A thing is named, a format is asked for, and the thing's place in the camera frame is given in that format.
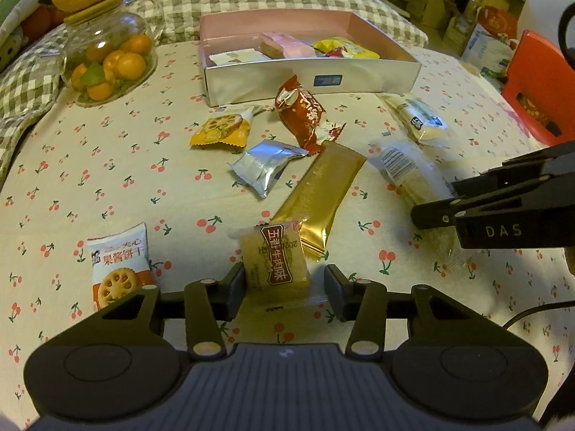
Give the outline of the clear barcode cake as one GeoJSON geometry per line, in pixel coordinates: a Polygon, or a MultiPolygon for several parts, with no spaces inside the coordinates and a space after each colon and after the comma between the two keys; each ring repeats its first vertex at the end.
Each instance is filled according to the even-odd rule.
{"type": "MultiPolygon", "coordinates": [[[[410,139],[383,136],[371,141],[369,145],[372,149],[379,148],[380,151],[368,161],[406,194],[409,210],[413,210],[418,204],[454,196],[452,186],[447,184],[435,162],[410,139]]],[[[475,257],[475,250],[461,247],[453,227],[421,232],[433,250],[445,258],[449,269],[465,266],[475,257]]]]}

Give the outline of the yellow beef-flavour pastry packet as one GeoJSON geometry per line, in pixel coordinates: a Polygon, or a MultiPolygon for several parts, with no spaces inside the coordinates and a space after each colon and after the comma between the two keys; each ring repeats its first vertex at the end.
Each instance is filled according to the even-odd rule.
{"type": "Polygon", "coordinates": [[[239,243],[253,311],[302,309],[327,302],[308,269],[301,230],[301,221],[285,220],[229,233],[239,243]]]}

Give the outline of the clear white cake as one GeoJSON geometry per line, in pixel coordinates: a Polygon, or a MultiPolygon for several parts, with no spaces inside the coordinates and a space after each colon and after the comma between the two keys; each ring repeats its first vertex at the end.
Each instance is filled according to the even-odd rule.
{"type": "Polygon", "coordinates": [[[383,93],[380,96],[419,145],[446,148],[449,127],[435,110],[410,93],[383,93]]]}

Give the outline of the long gold snack bar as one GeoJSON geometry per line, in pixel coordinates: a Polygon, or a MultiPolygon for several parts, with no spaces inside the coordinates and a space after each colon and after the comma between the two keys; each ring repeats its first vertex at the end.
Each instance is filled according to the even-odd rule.
{"type": "Polygon", "coordinates": [[[270,223],[299,222],[304,253],[319,261],[326,254],[337,209],[366,161],[355,150],[329,141],[270,223]]]}

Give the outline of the silver foil snack packet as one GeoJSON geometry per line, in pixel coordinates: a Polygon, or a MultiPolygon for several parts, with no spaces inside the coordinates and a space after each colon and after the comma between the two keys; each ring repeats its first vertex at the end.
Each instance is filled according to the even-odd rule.
{"type": "Polygon", "coordinates": [[[265,199],[289,162],[307,156],[308,151],[303,148],[266,139],[229,166],[241,181],[265,199]]]}

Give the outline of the large red candy packet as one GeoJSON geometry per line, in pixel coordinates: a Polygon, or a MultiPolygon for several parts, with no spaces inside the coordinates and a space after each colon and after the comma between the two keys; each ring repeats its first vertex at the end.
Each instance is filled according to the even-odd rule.
{"type": "Polygon", "coordinates": [[[319,154],[324,142],[336,141],[346,126],[327,119],[323,105],[300,84],[296,75],[280,86],[275,110],[299,147],[310,156],[319,154]]]}

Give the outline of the orange biscuit snack packet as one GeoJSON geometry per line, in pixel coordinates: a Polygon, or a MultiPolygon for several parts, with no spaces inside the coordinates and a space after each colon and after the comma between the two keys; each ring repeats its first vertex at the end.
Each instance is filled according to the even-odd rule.
{"type": "Polygon", "coordinates": [[[261,105],[226,106],[213,112],[191,138],[191,147],[226,145],[245,148],[248,142],[252,119],[262,113],[261,105]]]}

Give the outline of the red plastic stool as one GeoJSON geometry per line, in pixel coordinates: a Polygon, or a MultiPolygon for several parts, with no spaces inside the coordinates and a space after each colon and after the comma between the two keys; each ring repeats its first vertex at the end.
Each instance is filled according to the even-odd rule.
{"type": "Polygon", "coordinates": [[[554,146],[574,139],[574,71],[555,45],[523,32],[502,96],[538,141],[554,146]]]}

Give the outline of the white jam biscuit packet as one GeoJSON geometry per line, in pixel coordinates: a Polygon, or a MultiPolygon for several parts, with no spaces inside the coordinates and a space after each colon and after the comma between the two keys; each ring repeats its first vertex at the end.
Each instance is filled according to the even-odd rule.
{"type": "Polygon", "coordinates": [[[95,310],[105,309],[143,286],[156,286],[144,223],[116,235],[91,238],[87,249],[92,263],[95,310]]]}

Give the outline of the white blue paper bag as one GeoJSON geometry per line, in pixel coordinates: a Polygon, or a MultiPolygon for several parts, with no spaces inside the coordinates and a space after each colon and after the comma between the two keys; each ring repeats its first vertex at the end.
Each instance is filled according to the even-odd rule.
{"type": "Polygon", "coordinates": [[[461,59],[479,69],[483,76],[497,78],[507,74],[514,54],[509,40],[502,42],[477,23],[461,59]]]}

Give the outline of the cherry print tablecloth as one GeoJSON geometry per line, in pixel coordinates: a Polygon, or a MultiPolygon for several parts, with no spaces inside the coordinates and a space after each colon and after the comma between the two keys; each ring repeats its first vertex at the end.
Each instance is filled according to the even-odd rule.
{"type": "MultiPolygon", "coordinates": [[[[519,126],[498,92],[489,92],[451,56],[412,49],[421,62],[413,87],[449,123],[448,149],[437,152],[451,181],[479,174],[539,145],[519,126]]],[[[236,229],[268,221],[313,159],[289,164],[267,199],[236,181],[228,150],[192,149],[189,139],[211,114],[203,99],[198,47],[158,49],[147,84],[100,108],[73,105],[61,93],[22,143],[1,190],[1,429],[27,427],[37,413],[23,385],[23,365],[41,343],[93,313],[88,238],[145,222],[149,261],[163,292],[203,276],[220,278],[241,259],[236,229]]],[[[327,117],[346,124],[338,143],[377,156],[383,136],[396,136],[383,100],[371,93],[317,96],[327,117]]],[[[352,280],[372,279],[409,292],[425,283],[503,324],[544,303],[574,300],[574,279],[562,250],[482,251],[451,265],[411,225],[406,198],[366,162],[336,213],[326,259],[309,261],[323,290],[324,264],[352,280]]],[[[325,303],[262,312],[247,303],[225,342],[341,342],[340,323],[325,303]]],[[[549,365],[550,382],[537,414],[574,362],[574,309],[529,316],[512,326],[549,365]]]]}

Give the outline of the red gift bag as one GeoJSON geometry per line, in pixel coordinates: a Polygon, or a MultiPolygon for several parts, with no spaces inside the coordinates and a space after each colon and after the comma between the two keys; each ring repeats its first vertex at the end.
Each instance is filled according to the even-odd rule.
{"type": "Polygon", "coordinates": [[[482,6],[478,12],[478,24],[491,36],[498,39],[516,39],[518,20],[504,9],[482,6]]]}

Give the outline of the yellow snack packet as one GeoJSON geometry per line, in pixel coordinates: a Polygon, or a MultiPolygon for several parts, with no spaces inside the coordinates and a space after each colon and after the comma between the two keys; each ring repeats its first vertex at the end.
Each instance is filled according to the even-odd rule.
{"type": "Polygon", "coordinates": [[[326,57],[337,59],[380,59],[369,49],[344,37],[332,37],[316,41],[311,46],[326,57]]]}

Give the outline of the pink wrapped snack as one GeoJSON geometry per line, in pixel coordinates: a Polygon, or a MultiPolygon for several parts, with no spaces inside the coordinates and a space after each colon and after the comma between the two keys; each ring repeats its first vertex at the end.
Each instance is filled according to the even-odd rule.
{"type": "Polygon", "coordinates": [[[261,33],[259,50],[271,59],[309,59],[317,56],[313,47],[280,32],[261,33]]]}

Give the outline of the white snack packet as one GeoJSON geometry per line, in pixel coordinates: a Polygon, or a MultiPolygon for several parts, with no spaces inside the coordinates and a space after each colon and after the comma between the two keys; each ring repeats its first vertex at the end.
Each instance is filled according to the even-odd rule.
{"type": "Polygon", "coordinates": [[[219,52],[209,55],[208,58],[216,66],[242,64],[249,62],[269,61],[270,58],[256,49],[240,49],[237,51],[219,52]]]}

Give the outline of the pink lined silver box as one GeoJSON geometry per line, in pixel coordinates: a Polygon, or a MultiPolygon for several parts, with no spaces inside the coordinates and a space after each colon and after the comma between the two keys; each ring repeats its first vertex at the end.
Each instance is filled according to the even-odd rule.
{"type": "Polygon", "coordinates": [[[296,75],[313,94],[409,92],[421,63],[382,30],[344,11],[267,9],[208,14],[200,19],[199,59],[210,106],[273,98],[280,86],[296,75]],[[253,48],[259,50],[263,32],[286,33],[312,43],[347,38],[376,52],[380,59],[337,59],[320,52],[309,59],[214,65],[209,55],[253,48]]]}

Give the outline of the glass jar with kumquats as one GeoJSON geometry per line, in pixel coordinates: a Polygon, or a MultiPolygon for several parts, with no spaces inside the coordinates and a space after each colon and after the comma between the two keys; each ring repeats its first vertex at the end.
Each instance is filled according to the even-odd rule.
{"type": "Polygon", "coordinates": [[[143,84],[164,31],[158,0],[103,0],[64,19],[61,76],[76,104],[96,107],[143,84]]]}

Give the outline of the grey checked quilt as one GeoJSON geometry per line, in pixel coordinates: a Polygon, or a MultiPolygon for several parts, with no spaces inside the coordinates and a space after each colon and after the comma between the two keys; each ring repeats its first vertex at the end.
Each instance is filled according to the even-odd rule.
{"type": "MultiPolygon", "coordinates": [[[[200,19],[208,14],[267,9],[314,9],[352,12],[371,22],[397,42],[424,48],[425,32],[404,19],[381,0],[157,0],[160,11],[137,5],[147,22],[165,22],[161,45],[195,41],[200,19]]],[[[1,177],[9,172],[22,136],[54,105],[60,82],[56,71],[42,56],[60,52],[68,31],[62,24],[17,56],[1,74],[1,177]]]]}

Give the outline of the small orange pumpkin cushion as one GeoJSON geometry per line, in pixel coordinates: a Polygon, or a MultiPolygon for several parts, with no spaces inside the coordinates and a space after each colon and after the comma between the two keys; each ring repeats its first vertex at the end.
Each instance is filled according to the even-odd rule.
{"type": "Polygon", "coordinates": [[[63,23],[67,13],[51,5],[40,5],[20,27],[24,37],[24,45],[31,45],[47,34],[50,30],[63,23]]]}

